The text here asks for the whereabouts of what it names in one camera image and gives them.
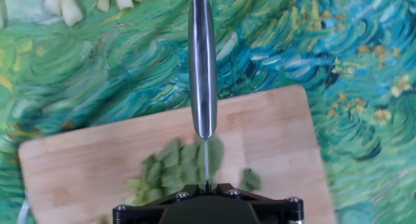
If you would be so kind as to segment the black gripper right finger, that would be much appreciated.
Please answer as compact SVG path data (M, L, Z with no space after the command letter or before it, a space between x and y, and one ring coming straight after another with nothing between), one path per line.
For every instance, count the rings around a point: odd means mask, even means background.
M296 196L275 200L233 187L230 183L209 186L211 195L234 198L248 203L255 214L275 214L278 223L304 224L304 201Z

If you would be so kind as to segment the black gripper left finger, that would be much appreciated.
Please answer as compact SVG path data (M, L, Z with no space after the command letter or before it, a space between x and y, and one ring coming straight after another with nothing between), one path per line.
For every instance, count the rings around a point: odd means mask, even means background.
M207 185L186 185L176 193L144 206L118 205L112 209L113 224L158 223L164 211L172 204L206 195Z

